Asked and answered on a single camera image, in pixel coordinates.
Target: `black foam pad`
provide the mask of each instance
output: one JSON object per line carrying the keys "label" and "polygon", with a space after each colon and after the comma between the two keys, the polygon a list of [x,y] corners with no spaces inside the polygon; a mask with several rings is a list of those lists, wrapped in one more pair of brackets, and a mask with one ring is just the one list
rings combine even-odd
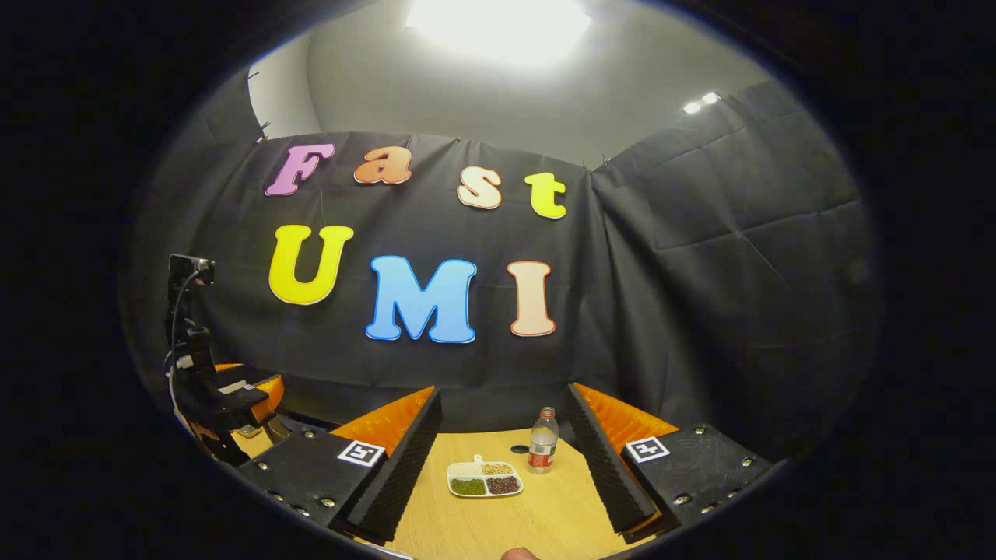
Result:
{"label": "black foam pad", "polygon": [[367,491],[352,506],[347,521],[354,527],[347,530],[377,544],[394,539],[394,530],[441,424],[442,405],[436,389]]}
{"label": "black foam pad", "polygon": [[573,384],[568,385],[568,418],[574,427],[578,450],[592,472],[595,489],[616,533],[622,533],[656,511],[653,502],[626,472],[623,461],[609,443],[588,403]]}

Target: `yellow letter u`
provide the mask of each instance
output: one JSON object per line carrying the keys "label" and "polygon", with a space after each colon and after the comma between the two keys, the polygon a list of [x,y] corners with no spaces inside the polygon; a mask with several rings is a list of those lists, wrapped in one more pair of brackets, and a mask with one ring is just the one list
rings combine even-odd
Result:
{"label": "yellow letter u", "polygon": [[332,293],[339,275],[339,260],[343,245],[353,238],[353,230],[344,225],[329,225],[318,232],[325,239],[318,274],[311,282],[298,282],[294,267],[298,263],[301,243],[311,235],[307,225],[282,225],[277,228],[277,248],[270,263],[270,289],[281,301],[296,305],[311,305],[324,300]]}

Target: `red bottle label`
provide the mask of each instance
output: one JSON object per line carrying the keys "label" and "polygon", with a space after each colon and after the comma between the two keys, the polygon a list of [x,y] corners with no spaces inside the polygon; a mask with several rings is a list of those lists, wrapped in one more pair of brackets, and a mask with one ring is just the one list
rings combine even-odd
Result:
{"label": "red bottle label", "polygon": [[536,445],[535,443],[530,444],[529,464],[539,468],[550,466],[554,462],[554,450],[556,449],[556,443],[553,445]]}

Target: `light fixture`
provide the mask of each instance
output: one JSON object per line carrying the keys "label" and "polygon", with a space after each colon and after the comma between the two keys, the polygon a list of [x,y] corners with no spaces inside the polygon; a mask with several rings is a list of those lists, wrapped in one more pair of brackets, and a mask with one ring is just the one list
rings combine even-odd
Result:
{"label": "light fixture", "polygon": [[566,55],[590,21],[572,0],[418,0],[405,27],[456,51],[538,65]]}

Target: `white tray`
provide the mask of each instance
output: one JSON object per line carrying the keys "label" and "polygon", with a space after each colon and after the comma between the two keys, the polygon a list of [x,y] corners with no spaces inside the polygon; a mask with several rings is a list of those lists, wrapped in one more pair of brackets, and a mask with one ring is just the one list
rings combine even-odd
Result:
{"label": "white tray", "polygon": [[[481,470],[481,466],[484,464],[504,464],[505,466],[512,469],[509,474],[484,474]],[[492,494],[488,490],[488,478],[503,478],[506,476],[515,476],[515,479],[519,482],[519,489],[514,492],[507,492],[504,494]],[[484,482],[484,493],[483,494],[458,494],[453,491],[453,487],[449,485],[450,480],[472,480],[474,478],[480,478]],[[474,455],[474,462],[454,462],[446,468],[446,487],[449,488],[449,493],[454,496],[460,496],[461,498],[493,498],[499,496],[514,496],[522,491],[522,478],[519,478],[519,473],[515,471],[515,467],[511,464],[503,461],[485,461],[481,455]]]}

